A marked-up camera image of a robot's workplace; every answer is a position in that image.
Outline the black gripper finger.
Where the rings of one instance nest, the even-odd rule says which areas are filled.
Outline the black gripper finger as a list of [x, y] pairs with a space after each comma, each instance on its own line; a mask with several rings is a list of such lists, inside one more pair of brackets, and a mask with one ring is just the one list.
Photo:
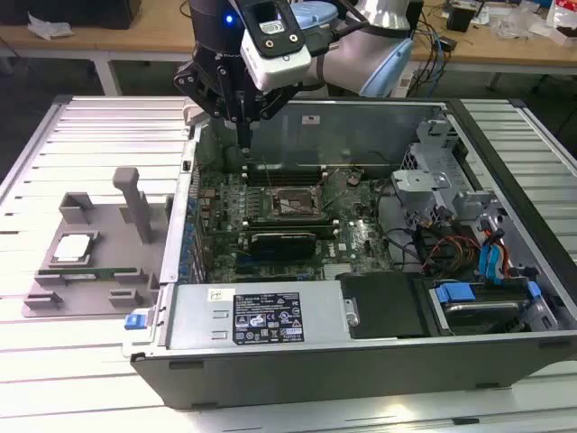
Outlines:
[[234, 63], [226, 58], [194, 58], [179, 68], [174, 84], [209, 116], [221, 119], [236, 131], [236, 142], [246, 152], [246, 122], [243, 94], [237, 83]]
[[298, 92], [298, 84], [273, 89], [267, 93], [252, 86], [245, 92], [245, 151], [252, 146], [252, 130], [254, 123], [260, 120], [270, 120]]

